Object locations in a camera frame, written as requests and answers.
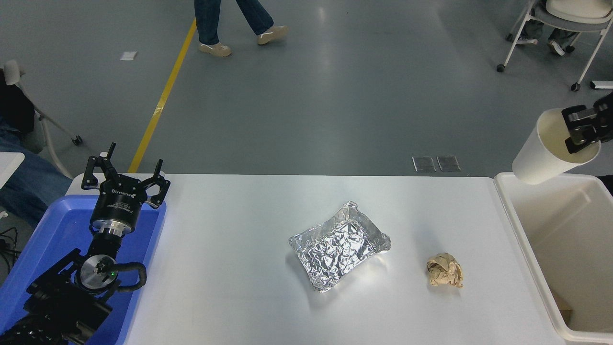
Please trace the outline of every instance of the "chair wheel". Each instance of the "chair wheel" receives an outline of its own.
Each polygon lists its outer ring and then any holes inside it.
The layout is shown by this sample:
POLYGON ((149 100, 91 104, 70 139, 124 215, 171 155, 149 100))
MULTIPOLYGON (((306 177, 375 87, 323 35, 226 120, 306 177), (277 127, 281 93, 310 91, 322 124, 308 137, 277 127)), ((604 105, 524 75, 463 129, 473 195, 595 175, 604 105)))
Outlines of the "chair wheel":
POLYGON ((76 138, 76 139, 73 139, 73 140, 72 140, 72 143, 73 143, 73 144, 75 144, 75 145, 77 145, 77 146, 78 146, 79 144, 81 144, 82 142, 83 142, 83 139, 81 139, 81 137, 80 137, 80 136, 77 136, 77 138, 76 138))

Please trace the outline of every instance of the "blue tray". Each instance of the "blue tray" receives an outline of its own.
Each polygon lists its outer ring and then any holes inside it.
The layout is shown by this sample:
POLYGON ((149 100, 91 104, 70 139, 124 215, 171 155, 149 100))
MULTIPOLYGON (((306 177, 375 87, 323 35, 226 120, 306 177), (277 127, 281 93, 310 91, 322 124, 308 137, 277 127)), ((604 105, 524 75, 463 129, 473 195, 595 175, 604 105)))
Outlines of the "blue tray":
MULTIPOLYGON (((40 221, 36 231, 20 255, 15 267, 0 287, 0 334, 27 313, 23 304, 30 297, 26 289, 30 283, 63 258, 72 249, 87 253, 92 235, 89 218, 96 205, 97 196, 69 195, 55 201, 40 221)), ((148 266, 158 243, 166 204, 158 209, 144 205, 136 229, 121 244, 117 262, 142 262, 148 266)), ((121 285, 132 285, 138 280, 136 272, 120 273, 121 285)), ((98 331, 87 345, 123 344, 130 326, 140 290, 116 293, 108 304, 113 307, 98 331)))

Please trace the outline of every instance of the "sneaker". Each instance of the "sneaker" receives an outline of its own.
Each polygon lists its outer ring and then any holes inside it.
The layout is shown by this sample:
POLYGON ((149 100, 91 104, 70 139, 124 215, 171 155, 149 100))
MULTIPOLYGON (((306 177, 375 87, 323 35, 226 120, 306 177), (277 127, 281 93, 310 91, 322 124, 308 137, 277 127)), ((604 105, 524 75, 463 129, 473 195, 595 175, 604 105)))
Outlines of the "sneaker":
POLYGON ((564 56, 565 52, 558 42, 555 42, 554 40, 550 39, 547 45, 549 46, 549 50, 551 50, 552 53, 564 56))
POLYGON ((213 45, 200 43, 199 49, 203 53, 209 53, 213 56, 218 56, 220 58, 232 54, 232 49, 230 49, 230 47, 228 47, 227 45, 221 44, 220 42, 217 42, 213 45))
POLYGON ((285 25, 271 26, 270 29, 268 29, 268 31, 266 31, 265 33, 261 35, 258 35, 257 44, 262 45, 262 44, 266 44, 271 41, 282 39, 283 37, 285 37, 285 35, 287 35, 288 31, 289 31, 289 27, 285 25))
POLYGON ((535 38, 527 38, 527 37, 519 36, 519 38, 517 39, 517 44, 519 45, 525 45, 525 44, 536 45, 537 43, 538 43, 538 40, 535 38))

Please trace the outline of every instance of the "paper scrap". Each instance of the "paper scrap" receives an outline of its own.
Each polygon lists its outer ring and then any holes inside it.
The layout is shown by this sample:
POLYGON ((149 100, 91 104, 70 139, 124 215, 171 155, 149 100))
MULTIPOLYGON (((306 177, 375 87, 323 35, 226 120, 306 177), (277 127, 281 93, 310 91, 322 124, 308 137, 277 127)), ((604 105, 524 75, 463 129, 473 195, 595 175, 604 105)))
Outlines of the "paper scrap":
POLYGON ((136 53, 138 52, 123 52, 119 60, 120 61, 132 61, 136 57, 136 53))
POLYGON ((430 285, 449 284, 462 287, 462 267, 449 253, 440 253, 428 259, 430 285))

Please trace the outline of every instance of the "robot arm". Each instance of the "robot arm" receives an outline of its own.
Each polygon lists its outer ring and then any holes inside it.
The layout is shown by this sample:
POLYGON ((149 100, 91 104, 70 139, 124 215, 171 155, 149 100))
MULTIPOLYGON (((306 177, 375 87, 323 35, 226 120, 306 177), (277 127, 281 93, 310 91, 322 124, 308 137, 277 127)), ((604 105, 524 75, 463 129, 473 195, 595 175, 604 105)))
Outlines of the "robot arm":
POLYGON ((592 108, 574 106, 562 110, 570 137, 565 141, 569 153, 613 139, 613 93, 594 102, 592 108))
POLYGON ((112 312, 107 300, 115 292, 138 290, 147 281, 139 262, 117 263, 124 236, 135 230, 143 203, 158 208, 170 187, 158 161, 153 177, 140 181, 118 174, 110 162, 115 148, 88 160, 83 189, 99 189, 100 196, 89 220, 93 240, 85 255, 74 249, 41 274, 27 289, 23 308, 28 315, 0 335, 0 345, 56 345, 71 341, 84 345, 112 312), (93 170, 100 167, 105 181, 98 184, 93 170), (157 185, 159 193, 147 195, 157 185), (122 286, 120 272, 138 271, 134 285, 122 286))

